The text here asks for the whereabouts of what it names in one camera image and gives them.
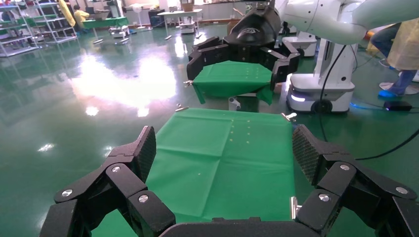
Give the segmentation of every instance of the power adapter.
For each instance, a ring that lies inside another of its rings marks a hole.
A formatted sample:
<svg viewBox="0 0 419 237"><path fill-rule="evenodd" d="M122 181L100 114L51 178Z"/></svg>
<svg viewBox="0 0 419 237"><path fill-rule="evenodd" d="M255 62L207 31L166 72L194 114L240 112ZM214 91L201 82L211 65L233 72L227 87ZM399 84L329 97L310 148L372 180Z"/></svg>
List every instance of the power adapter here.
<svg viewBox="0 0 419 237"><path fill-rule="evenodd" d="M406 101L386 101L383 106L388 111L410 111L411 104Z"/></svg>

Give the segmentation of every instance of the table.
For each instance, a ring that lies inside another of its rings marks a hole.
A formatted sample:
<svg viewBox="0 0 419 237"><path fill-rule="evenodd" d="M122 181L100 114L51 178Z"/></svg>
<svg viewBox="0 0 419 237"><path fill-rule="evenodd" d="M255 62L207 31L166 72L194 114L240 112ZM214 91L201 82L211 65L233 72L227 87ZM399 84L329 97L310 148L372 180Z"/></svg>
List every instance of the table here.
<svg viewBox="0 0 419 237"><path fill-rule="evenodd" d="M178 223L251 216L289 221L295 196L292 130L275 114L176 112L156 135L146 184Z"/></svg>
<svg viewBox="0 0 419 237"><path fill-rule="evenodd" d="M83 25L86 29L93 29L94 36L96 37L96 41L93 43L100 43L103 39L99 39L97 36L95 28L98 27L121 27L127 26L129 24L128 19L126 17L116 17L116 18L106 18L105 20L97 21L97 20L87 20L83 21Z"/></svg>
<svg viewBox="0 0 419 237"><path fill-rule="evenodd" d="M171 36L169 35L169 30L168 30L168 21L167 18L176 18L176 17L187 17L187 16L192 16L192 17L196 17L196 23L197 23L197 30L199 33L199 22L198 22L198 12L202 11L202 9L194 9L194 11L174 11L174 12L162 12L157 14L158 16L163 16L165 18L165 27L166 27L166 34L167 37L165 38L165 40L168 40L171 38Z"/></svg>
<svg viewBox="0 0 419 237"><path fill-rule="evenodd" d="M272 103L270 89L272 72L260 64L226 61L204 67L192 85L201 104L203 94L217 97L234 97L256 93L256 97Z"/></svg>

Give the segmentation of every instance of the shelving rack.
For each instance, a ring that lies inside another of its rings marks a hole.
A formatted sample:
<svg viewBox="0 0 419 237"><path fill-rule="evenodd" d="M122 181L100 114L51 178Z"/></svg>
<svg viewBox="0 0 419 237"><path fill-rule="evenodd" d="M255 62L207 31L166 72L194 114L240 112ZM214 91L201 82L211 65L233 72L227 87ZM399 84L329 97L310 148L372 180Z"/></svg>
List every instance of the shelving rack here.
<svg viewBox="0 0 419 237"><path fill-rule="evenodd" d="M38 49L36 42L32 41L34 46L31 46L29 42L29 39L33 38L32 31L29 28L25 17L23 17L22 11L17 5L17 2L12 1L5 4L4 0L1 0L0 14L8 12L7 14L12 15L12 13L10 13L12 11L19 13L19 17L23 19L23 24L19 24L17 19L14 19L14 17L11 17L12 20L10 22L0 22L0 32L3 31L9 35L4 39L0 39L0 57L10 57L16 54ZM28 33L24 35L21 29L26 29Z"/></svg>
<svg viewBox="0 0 419 237"><path fill-rule="evenodd" d="M42 3L39 3L38 0L34 0L33 2L34 5L30 7L38 9L42 16L41 19L34 20L35 28L38 28L41 31L41 34L44 36L44 40L39 41L38 43L63 43L69 40L75 40L77 38L77 34L74 28L68 25L66 18L60 17L57 10L55 9L55 7L58 6L57 2L53 0L48 0L48 2ZM55 18L51 18L50 15L45 15L43 10L44 8L52 8ZM54 22L58 22L60 27L56 27Z"/></svg>

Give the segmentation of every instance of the screw head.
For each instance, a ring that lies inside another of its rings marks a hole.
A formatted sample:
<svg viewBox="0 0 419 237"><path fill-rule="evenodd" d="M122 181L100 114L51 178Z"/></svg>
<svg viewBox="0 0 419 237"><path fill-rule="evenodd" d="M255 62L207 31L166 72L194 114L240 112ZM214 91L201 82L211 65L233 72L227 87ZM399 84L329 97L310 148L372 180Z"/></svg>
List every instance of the screw head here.
<svg viewBox="0 0 419 237"><path fill-rule="evenodd" d="M343 170L349 170L349 166L344 165L344 164L341 165L340 168L343 169Z"/></svg>
<svg viewBox="0 0 419 237"><path fill-rule="evenodd" d="M112 172L118 172L121 168L119 166L113 167Z"/></svg>
<svg viewBox="0 0 419 237"><path fill-rule="evenodd" d="M407 194L408 191L402 187L397 187L396 190L401 194Z"/></svg>
<svg viewBox="0 0 419 237"><path fill-rule="evenodd" d="M61 195L63 197L68 197L71 193L73 192L72 189L67 189L66 191L64 191Z"/></svg>
<svg viewBox="0 0 419 237"><path fill-rule="evenodd" d="M319 198L322 201L329 201L330 200L329 196L327 196L326 194L320 194Z"/></svg>
<svg viewBox="0 0 419 237"><path fill-rule="evenodd" d="M139 201L140 203L145 203L147 200L148 200L148 196L147 196L147 195L141 195L141 196L138 198L138 201Z"/></svg>

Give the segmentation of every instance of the shoe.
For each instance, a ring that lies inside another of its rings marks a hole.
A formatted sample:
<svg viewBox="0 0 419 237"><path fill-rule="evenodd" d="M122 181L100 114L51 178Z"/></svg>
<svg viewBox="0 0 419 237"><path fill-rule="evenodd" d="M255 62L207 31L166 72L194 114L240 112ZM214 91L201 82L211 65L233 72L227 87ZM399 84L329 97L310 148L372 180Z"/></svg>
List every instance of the shoe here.
<svg viewBox="0 0 419 237"><path fill-rule="evenodd" d="M386 67L386 68L389 68L389 67L390 67L390 64L387 62L387 59L385 59L385 58L381 59L381 60L379 61L379 63L380 63L383 67Z"/></svg>
<svg viewBox="0 0 419 237"><path fill-rule="evenodd" d="M394 93L392 93L392 92L390 92L390 91L388 91L388 90L381 90L381 91L378 93L378 95L379 95L379 96L381 96L381 97L386 97L386 98L394 98L394 97L398 97L398 95L396 95L396 94L394 94Z"/></svg>

